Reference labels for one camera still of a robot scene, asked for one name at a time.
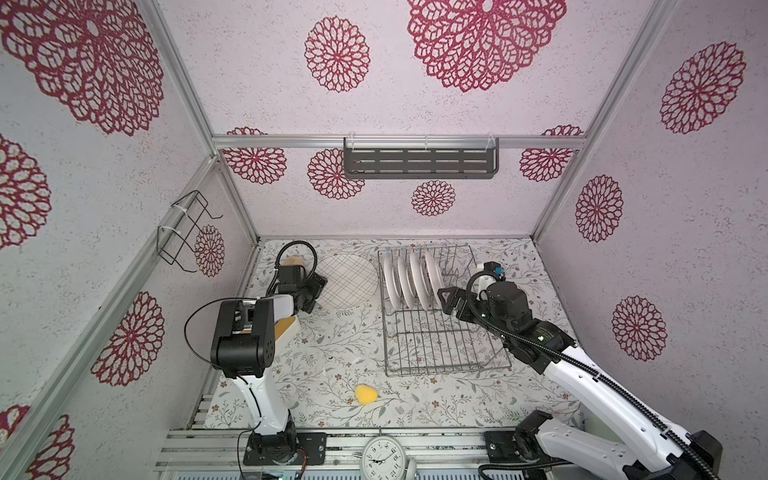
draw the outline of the zip tie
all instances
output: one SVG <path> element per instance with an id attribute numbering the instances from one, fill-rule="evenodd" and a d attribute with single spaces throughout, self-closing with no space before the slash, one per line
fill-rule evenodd
<path id="1" fill-rule="evenodd" d="M 175 228 L 173 228 L 173 227 L 169 227 L 168 225 L 160 225 L 160 228 L 164 228 L 164 229 L 166 229 L 166 230 L 173 230 L 174 232 L 176 232 L 176 235 L 178 235 L 179 237 L 181 237 L 181 232 L 180 232 L 179 230 L 176 230 L 176 229 L 175 229 Z"/>

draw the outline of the red floral pattern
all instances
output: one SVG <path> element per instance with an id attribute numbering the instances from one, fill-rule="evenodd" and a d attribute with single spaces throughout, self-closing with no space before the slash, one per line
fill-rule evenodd
<path id="1" fill-rule="evenodd" d="M 29 405 L 14 405 L 10 409 L 0 413 L 0 449 L 5 446 L 18 423 L 29 412 Z"/>
<path id="2" fill-rule="evenodd" d="M 69 472 L 69 461 L 74 453 L 74 429 L 69 415 L 62 415 L 56 430 L 48 435 L 43 448 L 27 469 L 26 480 L 61 480 Z"/>
<path id="3" fill-rule="evenodd" d="M 711 124 L 736 98 L 744 80 L 744 52 L 722 41 L 697 51 L 674 72 L 661 98 L 661 121 L 676 134 Z"/>
<path id="4" fill-rule="evenodd" d="M 238 127 L 230 135 L 265 135 L 257 128 Z M 221 151 L 232 171 L 255 184 L 277 182 L 286 173 L 282 148 L 229 148 Z"/>
<path id="5" fill-rule="evenodd" d="M 488 90 L 528 67 L 565 0 L 408 0 L 414 55 L 444 87 Z"/>
<path id="6" fill-rule="evenodd" d="M 312 76 L 330 91 L 349 91 L 368 73 L 366 38 L 345 18 L 325 17 L 310 30 L 304 58 Z"/>
<path id="7" fill-rule="evenodd" d="M 419 185 L 411 196 L 411 205 L 421 215 L 434 217 L 444 214 L 453 205 L 456 192 L 447 182 L 430 180 Z"/>
<path id="8" fill-rule="evenodd" d="M 216 276 L 224 265 L 224 240 L 213 225 L 206 225 L 194 241 L 194 257 L 205 276 Z"/>
<path id="9" fill-rule="evenodd" d="M 38 162 L 0 134 L 0 250 L 37 235 L 50 211 L 48 178 Z"/>
<path id="10" fill-rule="evenodd" d="M 543 135 L 581 135 L 584 132 L 573 125 L 558 125 L 546 130 Z M 527 148 L 520 158 L 523 176 L 537 182 L 560 177 L 563 168 L 574 151 L 569 148 Z"/>
<path id="11" fill-rule="evenodd" d="M 157 300 L 147 292 L 139 293 L 91 367 L 91 373 L 99 383 L 112 386 L 126 386 L 139 380 L 163 346 L 164 324 Z"/>
<path id="12" fill-rule="evenodd" d="M 581 189 L 576 202 L 578 231 L 591 242 L 605 240 L 618 227 L 623 206 L 617 181 L 608 175 L 593 178 Z"/>
<path id="13" fill-rule="evenodd" d="M 614 310 L 614 335 L 627 355 L 637 360 L 655 359 L 667 346 L 667 324 L 647 299 L 628 296 Z"/>
<path id="14" fill-rule="evenodd" d="M 328 198 L 341 200 L 354 197 L 365 186 L 365 180 L 353 180 L 344 174 L 344 153 L 338 148 L 319 151 L 310 159 L 306 174 L 315 190 Z"/>
<path id="15" fill-rule="evenodd" d="M 0 30 L 5 50 L 79 121 L 133 135 L 159 115 L 163 70 L 131 0 L 0 0 Z"/>

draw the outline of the floral printed table surface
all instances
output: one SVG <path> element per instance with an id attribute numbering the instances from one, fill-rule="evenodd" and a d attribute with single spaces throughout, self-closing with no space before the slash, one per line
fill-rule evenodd
<path id="1" fill-rule="evenodd" d="M 272 279 L 274 259 L 289 240 L 270 240 L 261 248 L 248 294 L 263 294 Z M 318 256 L 354 254 L 379 268 L 379 250 L 428 244 L 469 244 L 478 262 L 495 260 L 509 280 L 525 291 L 534 316 L 572 335 L 560 300 L 530 240 L 310 240 Z M 312 264 L 305 247 L 289 249 Z M 378 290 L 363 305 L 348 310 L 316 306 L 298 315 L 301 331 L 278 352 L 273 373 L 280 395 L 299 427 L 453 427 L 514 426 L 534 409 L 551 412 L 572 425 L 581 423 L 579 401 L 533 369 L 511 358 L 511 367 L 481 372 L 386 376 L 382 308 Z M 361 405 L 355 388 L 379 392 Z M 241 392 L 223 376 L 208 409 L 209 429 L 251 425 Z"/>

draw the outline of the yellow sponge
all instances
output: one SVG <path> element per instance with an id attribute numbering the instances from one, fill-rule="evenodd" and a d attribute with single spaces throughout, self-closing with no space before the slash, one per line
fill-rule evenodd
<path id="1" fill-rule="evenodd" d="M 374 403 L 379 398 L 379 393 L 367 385 L 358 385 L 355 389 L 355 396 L 358 402 L 365 405 L 366 403 Z"/>

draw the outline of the black wire hook rack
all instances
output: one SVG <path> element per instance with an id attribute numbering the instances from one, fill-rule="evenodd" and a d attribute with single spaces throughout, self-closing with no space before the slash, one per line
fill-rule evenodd
<path id="1" fill-rule="evenodd" d="M 187 201 L 187 207 L 184 207 L 183 203 L 184 201 Z M 197 202 L 202 208 L 200 212 L 197 214 L 195 218 L 193 218 L 189 214 L 189 209 L 192 208 L 192 206 Z M 157 227 L 157 232 L 155 233 L 154 237 L 154 244 L 155 244 L 155 250 L 157 251 L 157 255 L 165 260 L 165 262 L 168 265 L 178 265 L 179 268 L 181 268 L 183 271 L 187 273 L 196 273 L 197 270 L 188 270 L 184 268 L 184 265 L 181 264 L 181 262 L 178 260 L 179 255 L 181 254 L 181 251 L 184 249 L 184 246 L 186 245 L 192 254 L 195 253 L 194 247 L 192 247 L 189 242 L 187 242 L 187 239 L 192 234 L 195 229 L 197 229 L 198 232 L 201 232 L 202 229 L 200 228 L 200 224 L 198 223 L 200 221 L 200 218 L 203 216 L 203 214 L 206 214 L 211 220 L 218 220 L 223 215 L 219 215 L 218 217 L 214 217 L 210 214 L 210 211 L 208 211 L 208 199 L 203 195 L 203 193 L 199 190 L 192 190 L 190 193 L 184 195 L 182 198 L 179 198 L 175 202 L 173 202 L 171 205 L 171 208 L 178 208 L 182 212 L 184 212 L 184 215 L 182 218 L 180 218 L 175 225 L 159 225 Z M 192 221 L 192 226 L 190 227 L 189 231 L 186 235 L 183 235 L 181 231 L 179 231 L 179 226 L 181 225 L 181 222 L 184 220 L 184 218 L 188 218 Z M 163 233 L 165 231 L 170 232 L 170 235 L 168 235 L 164 241 L 161 240 L 161 237 L 163 236 Z M 179 248 L 176 250 L 175 253 L 169 252 L 166 250 L 166 247 L 170 243 L 171 239 L 174 238 L 174 236 L 179 237 L 181 239 L 181 245 L 179 245 Z"/>

